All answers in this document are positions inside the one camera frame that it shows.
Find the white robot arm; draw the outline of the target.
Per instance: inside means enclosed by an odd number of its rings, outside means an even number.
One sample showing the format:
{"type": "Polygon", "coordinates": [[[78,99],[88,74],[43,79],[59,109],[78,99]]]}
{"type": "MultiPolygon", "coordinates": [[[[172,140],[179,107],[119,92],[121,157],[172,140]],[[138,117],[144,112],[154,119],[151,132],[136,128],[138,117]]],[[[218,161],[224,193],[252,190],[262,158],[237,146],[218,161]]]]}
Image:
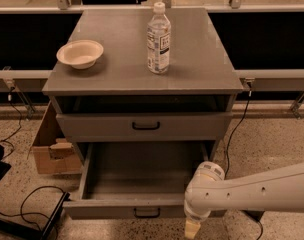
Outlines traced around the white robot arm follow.
{"type": "Polygon", "coordinates": [[[213,211],[304,213],[304,162],[227,180],[224,170],[201,163],[184,197],[185,237],[193,239],[213,211]]]}

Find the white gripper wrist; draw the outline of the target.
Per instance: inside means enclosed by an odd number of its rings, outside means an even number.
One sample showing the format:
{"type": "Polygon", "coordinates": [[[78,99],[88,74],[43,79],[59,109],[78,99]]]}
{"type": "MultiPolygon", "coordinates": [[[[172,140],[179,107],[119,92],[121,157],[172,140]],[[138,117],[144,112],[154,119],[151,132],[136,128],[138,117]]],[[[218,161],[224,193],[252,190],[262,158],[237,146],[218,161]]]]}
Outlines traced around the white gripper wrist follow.
{"type": "Polygon", "coordinates": [[[185,237],[193,240],[201,228],[201,221],[208,218],[213,208],[208,206],[211,197],[207,185],[225,179],[224,170],[217,164],[205,161],[196,169],[192,179],[185,190],[184,213],[185,237]]]}

